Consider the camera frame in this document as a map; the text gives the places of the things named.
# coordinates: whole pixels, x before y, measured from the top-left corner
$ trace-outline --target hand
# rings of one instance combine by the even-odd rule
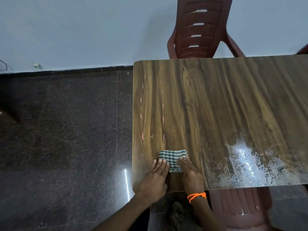
[[[166,159],[155,159],[149,172],[144,176],[136,190],[135,196],[149,207],[152,203],[157,202],[166,194],[167,184],[165,183],[169,172],[169,163]]]
[[[188,156],[186,156],[186,159],[181,157],[178,164],[183,171],[182,182],[185,193],[187,195],[203,193],[204,186],[202,174],[192,164]]]

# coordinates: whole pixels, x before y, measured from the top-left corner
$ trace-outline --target chair backrest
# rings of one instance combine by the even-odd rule
[[[175,51],[178,58],[212,58],[226,38],[232,0],[178,0]]]

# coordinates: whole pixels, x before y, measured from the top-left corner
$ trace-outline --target pant leg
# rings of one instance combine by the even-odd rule
[[[128,231],[147,231],[148,224],[150,220],[150,208],[146,209],[141,215],[136,219],[133,225]]]

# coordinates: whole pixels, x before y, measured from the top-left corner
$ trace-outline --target green and white checkered napkin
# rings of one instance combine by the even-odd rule
[[[169,172],[182,172],[180,166],[178,165],[178,160],[180,157],[186,157],[187,151],[186,150],[179,150],[179,151],[159,151],[158,158],[164,158],[170,164]]]

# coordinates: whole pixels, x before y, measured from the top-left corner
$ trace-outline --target cable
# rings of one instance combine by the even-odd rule
[[[2,62],[2,63],[5,65],[5,69],[0,69],[0,71],[7,71],[8,68],[10,68],[10,69],[13,71],[12,67],[10,67],[9,64],[5,63],[5,62],[2,61],[2,60],[0,60],[0,62]]]

